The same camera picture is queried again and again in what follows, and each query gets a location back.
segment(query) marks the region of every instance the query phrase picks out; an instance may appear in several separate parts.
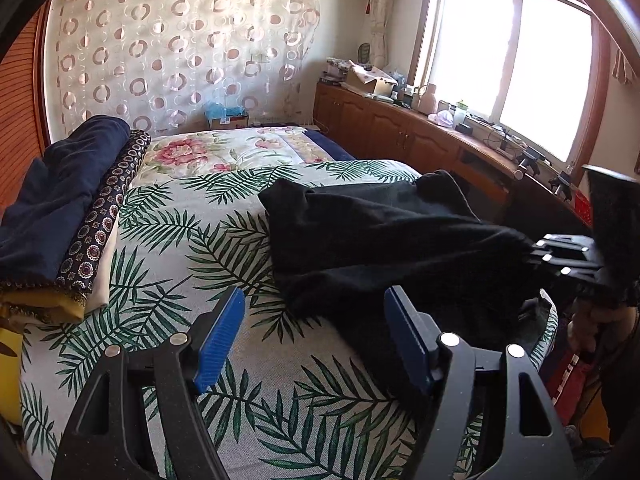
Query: cabinet door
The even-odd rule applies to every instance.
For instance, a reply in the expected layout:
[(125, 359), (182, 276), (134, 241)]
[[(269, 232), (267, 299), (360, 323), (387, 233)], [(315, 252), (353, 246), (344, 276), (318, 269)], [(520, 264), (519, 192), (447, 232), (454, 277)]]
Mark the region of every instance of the cabinet door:
[(457, 155), (457, 146), (447, 142), (446, 134), (411, 133), (406, 141), (404, 162), (420, 173), (450, 170)]
[(406, 123), (402, 114), (392, 109), (373, 110), (370, 114), (367, 158), (402, 160), (405, 135)]
[(334, 134), (338, 126), (340, 113), (340, 107), (334, 94), (335, 89), (327, 85), (318, 84), (314, 102), (314, 120), (320, 127), (320, 131), (333, 140), (335, 140)]
[(333, 140), (356, 158), (366, 158), (369, 147), (369, 107), (364, 97), (342, 97), (340, 126), (334, 128)]

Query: wooden wardrobe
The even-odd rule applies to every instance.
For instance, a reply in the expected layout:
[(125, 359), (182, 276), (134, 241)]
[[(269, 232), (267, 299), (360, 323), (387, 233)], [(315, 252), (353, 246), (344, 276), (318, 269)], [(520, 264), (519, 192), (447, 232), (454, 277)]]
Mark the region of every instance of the wooden wardrobe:
[(48, 144), (41, 92), (45, 18), (43, 7), (0, 63), (0, 216), (15, 201), (31, 161)]

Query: palm leaf print sheet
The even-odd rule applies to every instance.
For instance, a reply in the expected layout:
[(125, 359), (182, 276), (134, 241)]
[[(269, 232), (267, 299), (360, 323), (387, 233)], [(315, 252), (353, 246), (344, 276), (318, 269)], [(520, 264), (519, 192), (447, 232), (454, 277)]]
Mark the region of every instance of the palm leaf print sheet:
[[(38, 473), (50, 478), (74, 402), (108, 345), (156, 346), (187, 330), (233, 285), (245, 294), (245, 318), (220, 379), (198, 399), (230, 478), (398, 478), (415, 423), (327, 321), (289, 315), (273, 282), (257, 193), (278, 178), (330, 186), (417, 176), (399, 162), (362, 160), (198, 174), (131, 189), (120, 212), (108, 308), (79, 325), (30, 326), (25, 335), (22, 416)], [(556, 325), (552, 311), (537, 359)], [(159, 469), (174, 478), (152, 388), (145, 405)], [(468, 428), (458, 478), (470, 469), (480, 425), (478, 418)]]

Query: window frame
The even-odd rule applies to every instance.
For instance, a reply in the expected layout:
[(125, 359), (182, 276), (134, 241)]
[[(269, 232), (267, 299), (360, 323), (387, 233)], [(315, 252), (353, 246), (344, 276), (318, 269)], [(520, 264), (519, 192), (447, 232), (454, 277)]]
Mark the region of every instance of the window frame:
[[(514, 135), (521, 137), (528, 145), (539, 150), (543, 155), (547, 156), (556, 170), (563, 170), (570, 174), (572, 182), (576, 186), (580, 183), (584, 171), (582, 165), (587, 164), (593, 153), (596, 138), (602, 123), (602, 115), (607, 98), (607, 89), (609, 86), (609, 69), (610, 69), (610, 36), (602, 27), (600, 22), (594, 17), (593, 13), (586, 7), (581, 0), (559, 0), (562, 3), (576, 7), (578, 10), (588, 13), (591, 16), (591, 67), (588, 82), (587, 95), (585, 97), (582, 115), (578, 122), (572, 148), (567, 156), (566, 161), (559, 160), (553, 156), (544, 147), (539, 146), (528, 137), (518, 133), (516, 130), (505, 126)], [(444, 0), (423, 0), (420, 12), (420, 21), (418, 22), (418, 35), (416, 37), (414, 54), (408, 81), (415, 85), (422, 86), (426, 84), (430, 73), (433, 69), (434, 60), (437, 56), (437, 43), (440, 24), (443, 19), (443, 2)], [(510, 44), (507, 56), (504, 61), (502, 70), (502, 78), (500, 80), (500, 91), (494, 103), (494, 109), (490, 116), (485, 114), (477, 114), (496, 124), (506, 101), (511, 76), (515, 64), (515, 57), (518, 47), (520, 35), (520, 23), (522, 17), (522, 0), (514, 0), (514, 16), (510, 38)]]

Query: metal screw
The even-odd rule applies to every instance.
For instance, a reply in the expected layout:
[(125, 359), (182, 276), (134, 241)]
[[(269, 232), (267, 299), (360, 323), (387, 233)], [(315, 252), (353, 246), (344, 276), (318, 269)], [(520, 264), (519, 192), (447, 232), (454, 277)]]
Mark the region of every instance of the metal screw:
[(447, 346), (458, 346), (460, 344), (460, 338), (453, 332), (443, 332), (440, 334), (440, 341)]
[(520, 345), (507, 346), (507, 352), (509, 352), (509, 354), (511, 354), (511, 356), (515, 358), (524, 357), (524, 348)]
[(178, 332), (169, 338), (169, 342), (175, 346), (184, 345), (188, 340), (189, 337), (184, 332)]
[(107, 357), (116, 357), (116, 355), (118, 355), (119, 353), (120, 353), (120, 346), (119, 345), (109, 345), (104, 350), (104, 354)]

